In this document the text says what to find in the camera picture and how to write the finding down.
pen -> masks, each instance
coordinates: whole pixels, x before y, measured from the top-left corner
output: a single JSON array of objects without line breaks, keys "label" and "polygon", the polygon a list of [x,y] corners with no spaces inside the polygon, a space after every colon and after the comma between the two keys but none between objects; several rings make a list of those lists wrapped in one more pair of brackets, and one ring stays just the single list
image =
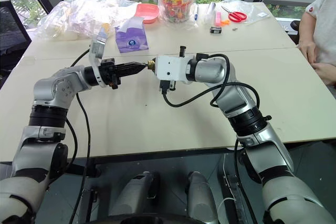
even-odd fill
[{"label": "pen", "polygon": [[197,20],[197,16],[198,16],[198,5],[196,5],[195,7],[195,20]]}]

person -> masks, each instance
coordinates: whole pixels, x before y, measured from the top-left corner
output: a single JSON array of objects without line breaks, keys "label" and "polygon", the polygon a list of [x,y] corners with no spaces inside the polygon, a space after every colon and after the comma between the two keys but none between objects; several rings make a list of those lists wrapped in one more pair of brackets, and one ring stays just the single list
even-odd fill
[{"label": "person", "polygon": [[298,48],[336,98],[336,0],[315,0],[299,26]]}]

brass fitting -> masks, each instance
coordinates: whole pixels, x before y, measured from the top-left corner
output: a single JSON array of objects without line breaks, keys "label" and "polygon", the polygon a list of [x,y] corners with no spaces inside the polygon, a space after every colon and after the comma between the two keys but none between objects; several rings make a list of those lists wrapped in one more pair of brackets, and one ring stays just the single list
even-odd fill
[{"label": "brass fitting", "polygon": [[155,61],[154,61],[154,60],[149,60],[149,61],[147,62],[147,68],[148,68],[149,70],[153,70],[153,71],[155,71]]}]

hand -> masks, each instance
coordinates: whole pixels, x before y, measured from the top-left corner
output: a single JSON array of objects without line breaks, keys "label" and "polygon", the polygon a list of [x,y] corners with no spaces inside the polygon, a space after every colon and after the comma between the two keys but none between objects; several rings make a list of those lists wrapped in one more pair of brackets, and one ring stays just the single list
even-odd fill
[{"label": "hand", "polygon": [[336,67],[327,63],[312,63],[311,66],[325,85],[336,84]]},{"label": "hand", "polygon": [[300,40],[298,44],[303,56],[308,60],[309,63],[315,63],[317,57],[317,46],[314,41]]}]

purple package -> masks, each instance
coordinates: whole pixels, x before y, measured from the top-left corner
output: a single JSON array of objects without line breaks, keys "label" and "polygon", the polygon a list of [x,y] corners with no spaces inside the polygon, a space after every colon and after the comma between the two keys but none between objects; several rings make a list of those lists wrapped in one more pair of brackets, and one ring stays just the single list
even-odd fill
[{"label": "purple package", "polygon": [[121,53],[148,49],[143,18],[133,17],[116,27],[115,41]]}]

